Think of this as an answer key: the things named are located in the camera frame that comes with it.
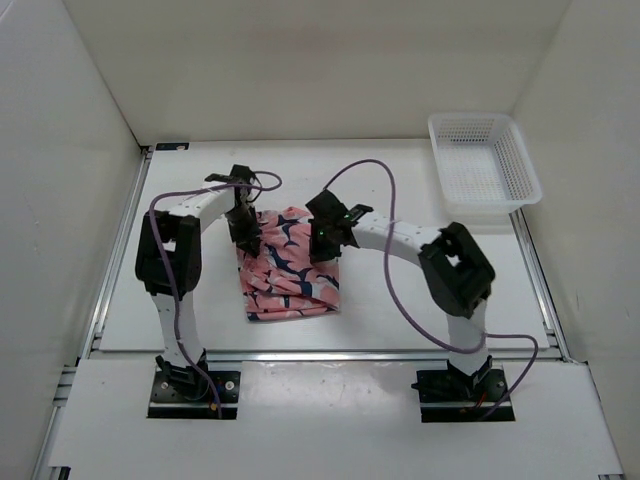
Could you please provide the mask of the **pink shark print shorts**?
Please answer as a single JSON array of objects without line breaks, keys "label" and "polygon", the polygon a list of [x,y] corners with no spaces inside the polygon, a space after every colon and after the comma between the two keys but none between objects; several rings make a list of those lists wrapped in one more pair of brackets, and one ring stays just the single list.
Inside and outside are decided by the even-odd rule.
[{"label": "pink shark print shorts", "polygon": [[249,321],[279,322],[340,310],[339,264],[336,259],[311,262],[310,219],[309,212],[296,207],[257,213],[258,256],[237,252]]}]

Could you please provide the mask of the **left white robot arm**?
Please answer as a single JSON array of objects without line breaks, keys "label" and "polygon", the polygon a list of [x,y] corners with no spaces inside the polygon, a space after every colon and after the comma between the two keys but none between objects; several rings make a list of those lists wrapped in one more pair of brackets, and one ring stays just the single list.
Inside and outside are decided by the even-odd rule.
[{"label": "left white robot arm", "polygon": [[228,175],[211,174],[195,190],[157,195],[142,219],[134,271],[160,319],[164,352],[156,362],[163,381],[188,401],[219,401],[193,303],[202,274],[202,233],[224,219],[232,243],[257,257],[261,230],[253,190],[264,190],[258,173],[234,165]]}]

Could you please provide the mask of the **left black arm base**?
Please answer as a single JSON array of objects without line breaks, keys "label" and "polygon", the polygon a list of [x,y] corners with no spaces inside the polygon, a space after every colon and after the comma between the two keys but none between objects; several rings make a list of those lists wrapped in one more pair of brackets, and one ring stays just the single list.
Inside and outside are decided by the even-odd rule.
[{"label": "left black arm base", "polygon": [[205,361],[198,366],[174,367],[160,355],[150,391],[147,417],[150,419],[235,420],[238,414],[241,372],[209,370]]}]

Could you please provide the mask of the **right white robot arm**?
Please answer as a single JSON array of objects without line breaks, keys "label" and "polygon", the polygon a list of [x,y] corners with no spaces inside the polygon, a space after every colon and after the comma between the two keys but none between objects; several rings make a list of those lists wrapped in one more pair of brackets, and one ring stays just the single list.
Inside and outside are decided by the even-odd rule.
[{"label": "right white robot arm", "polygon": [[407,261],[422,271],[428,291],[447,320],[447,341],[410,324],[449,353],[449,387],[460,399],[470,400],[486,384],[492,357],[486,345],[486,309],[495,270],[467,230],[457,222],[432,237],[423,227],[384,216],[372,207],[347,208],[324,190],[307,204],[311,213],[310,260],[333,260],[343,247],[383,253],[383,272],[392,300],[399,302],[391,284],[389,258]]}]

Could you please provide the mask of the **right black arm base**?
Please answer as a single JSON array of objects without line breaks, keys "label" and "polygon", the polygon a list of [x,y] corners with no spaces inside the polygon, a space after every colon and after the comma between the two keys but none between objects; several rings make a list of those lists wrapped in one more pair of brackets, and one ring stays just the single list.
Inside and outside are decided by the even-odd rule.
[{"label": "right black arm base", "polygon": [[465,385],[453,370],[418,370],[411,388],[418,394],[422,423],[514,422],[504,370],[492,367],[477,386]]}]

